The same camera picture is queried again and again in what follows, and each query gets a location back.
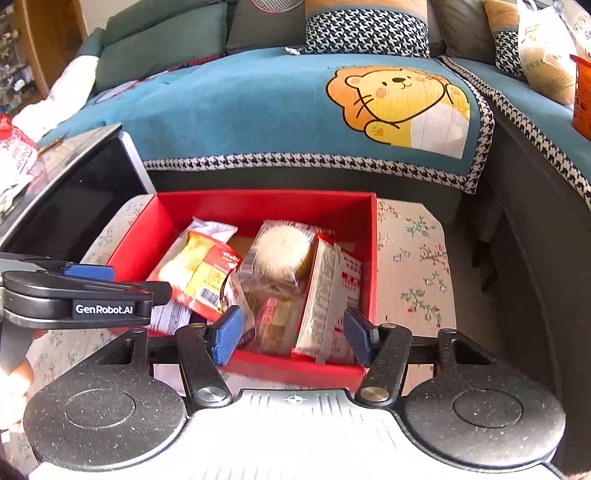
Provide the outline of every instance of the lion print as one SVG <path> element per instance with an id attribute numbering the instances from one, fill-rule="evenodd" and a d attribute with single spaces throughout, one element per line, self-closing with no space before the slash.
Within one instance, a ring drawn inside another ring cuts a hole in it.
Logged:
<path id="1" fill-rule="evenodd" d="M 337 70 L 326 92 L 345 123 L 373 141 L 462 157 L 470 103 L 444 77 L 407 67 L 350 67 Z"/>

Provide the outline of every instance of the packaged snack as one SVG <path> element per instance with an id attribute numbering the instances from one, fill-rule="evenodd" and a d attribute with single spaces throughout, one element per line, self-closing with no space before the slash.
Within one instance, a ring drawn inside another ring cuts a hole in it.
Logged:
<path id="1" fill-rule="evenodd" d="M 238 227 L 219 222 L 204 222 L 194 218 L 191 224 L 178 236 L 171 247 L 162 257 L 148 280 L 158 280 L 158 273 L 168 262 L 176 257 L 189 241 L 189 232 L 200 232 L 211 236 L 220 242 L 227 242 L 238 231 Z M 173 335 L 179 328 L 188 325 L 193 311 L 187 306 L 170 300 L 166 305 L 154 307 L 150 318 L 150 329 Z"/>
<path id="2" fill-rule="evenodd" d="M 361 262 L 319 237 L 309 292 L 294 353 L 317 363 L 353 365 L 354 354 L 343 334 L 343 314 L 359 305 Z"/>
<path id="3" fill-rule="evenodd" d="M 191 224 L 178 236 L 170 246 L 165 256 L 162 257 L 156 268 L 148 277 L 148 280 L 157 280 L 162 267 L 176 257 L 189 241 L 189 232 L 203 233 L 211 238 L 227 244 L 229 240 L 238 231 L 238 227 L 220 222 L 204 222 L 198 218 L 193 218 Z"/>
<path id="4" fill-rule="evenodd" d="M 207 235 L 189 232 L 183 250 L 169 261 L 158 279 L 173 287 L 173 299 L 215 322 L 226 310 L 222 291 L 240 257 L 229 246 Z"/>
<path id="5" fill-rule="evenodd" d="M 244 291 L 235 271 L 231 272 L 228 276 L 226 286 L 224 287 L 224 296 L 226 297 L 228 306 L 238 305 L 242 310 L 243 328 L 242 337 L 238 342 L 238 346 L 245 346 L 256 337 L 255 315 L 246 301 Z"/>
<path id="6" fill-rule="evenodd" d="M 239 278 L 298 286 L 310 270 L 319 232 L 320 228 L 303 223 L 264 222 L 239 269 Z"/>
<path id="7" fill-rule="evenodd" d="M 257 351 L 289 356 L 301 317 L 303 297 L 267 297 L 256 318 Z"/>

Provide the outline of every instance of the black circular pad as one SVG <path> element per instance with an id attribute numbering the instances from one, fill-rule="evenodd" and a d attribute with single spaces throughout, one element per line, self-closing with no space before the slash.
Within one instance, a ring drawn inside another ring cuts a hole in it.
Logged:
<path id="1" fill-rule="evenodd" d="M 74 395 L 66 403 L 66 417 L 83 429 L 108 429 L 128 420 L 135 402 L 127 393 L 94 388 Z"/>
<path id="2" fill-rule="evenodd" d="M 455 365 L 415 387 L 404 423 L 429 451 L 460 465 L 506 469 L 547 460 L 564 432 L 560 403 L 496 359 Z"/>
<path id="3" fill-rule="evenodd" d="M 468 390 L 456 398 L 453 409 L 462 420 L 491 429 L 513 425 L 523 414 L 519 400 L 498 390 Z"/>
<path id="4" fill-rule="evenodd" d="M 148 375 L 147 333 L 128 332 L 35 395 L 24 427 L 40 462 L 77 471 L 140 463 L 179 434 L 179 394 Z"/>

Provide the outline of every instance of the orange basket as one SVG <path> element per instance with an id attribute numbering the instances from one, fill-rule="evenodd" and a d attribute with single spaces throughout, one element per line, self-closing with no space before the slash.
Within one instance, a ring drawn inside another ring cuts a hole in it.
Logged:
<path id="1" fill-rule="evenodd" d="M 573 127 L 587 140 L 591 140 L 591 61 L 576 55 L 570 58 L 577 64 Z"/>

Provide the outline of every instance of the pillow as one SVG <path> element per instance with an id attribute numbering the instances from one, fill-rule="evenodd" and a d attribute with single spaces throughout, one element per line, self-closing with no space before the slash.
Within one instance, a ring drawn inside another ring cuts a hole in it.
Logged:
<path id="1" fill-rule="evenodd" d="M 80 50 L 76 54 L 76 58 L 83 55 L 90 55 L 91 57 L 100 57 L 103 51 L 103 35 L 105 30 L 102 28 L 95 28 L 95 30 L 88 35 L 88 38 L 84 41 Z"/>
<path id="2" fill-rule="evenodd" d="M 441 35 L 441 28 L 439 27 L 431 0 L 427 0 L 427 25 L 429 26 L 427 37 L 429 38 L 431 56 L 438 57 L 439 55 L 443 55 L 446 50 L 445 41 Z"/>
<path id="3" fill-rule="evenodd" d="M 96 71 L 96 93 L 223 53 L 226 3 L 196 8 L 105 47 Z"/>
<path id="4" fill-rule="evenodd" d="M 524 79 L 519 61 L 517 29 L 519 28 L 519 10 L 517 5 L 504 0 L 484 0 L 484 9 L 488 25 L 495 39 L 495 65 L 511 75 Z"/>
<path id="5" fill-rule="evenodd" d="M 107 21 L 103 45 L 111 45 L 150 27 L 220 0 L 139 0 Z"/>
<path id="6" fill-rule="evenodd" d="M 433 8 L 447 55 L 495 64 L 495 40 L 488 28 L 482 0 L 436 0 Z"/>
<path id="7" fill-rule="evenodd" d="M 306 0 L 300 53 L 429 56 L 427 0 Z"/>
<path id="8" fill-rule="evenodd" d="M 303 0 L 282 0 L 280 5 L 261 0 L 240 0 L 230 29 L 228 53 L 255 48 L 300 46 L 306 42 Z"/>

